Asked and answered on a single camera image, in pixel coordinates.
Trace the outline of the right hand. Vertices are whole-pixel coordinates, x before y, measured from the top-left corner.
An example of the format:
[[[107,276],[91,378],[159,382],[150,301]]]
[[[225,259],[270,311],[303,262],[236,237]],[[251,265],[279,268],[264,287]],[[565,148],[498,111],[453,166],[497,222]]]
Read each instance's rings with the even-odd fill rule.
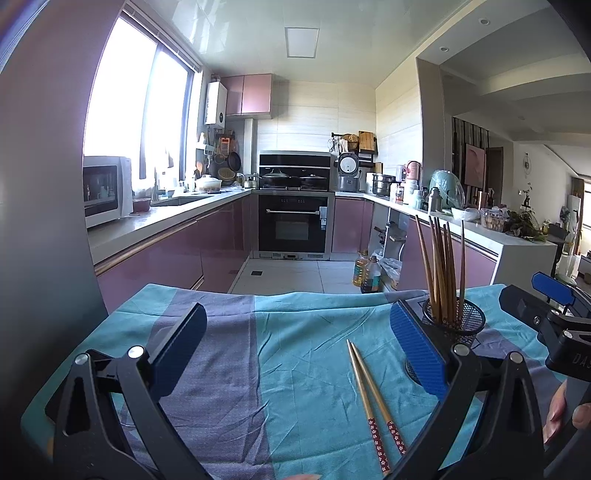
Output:
[[[556,436],[562,428],[562,420],[567,407],[566,399],[567,381],[564,381],[552,397],[546,423],[543,427],[543,440],[545,444]],[[572,425],[579,430],[589,430],[591,423],[591,404],[579,405],[573,412]]]

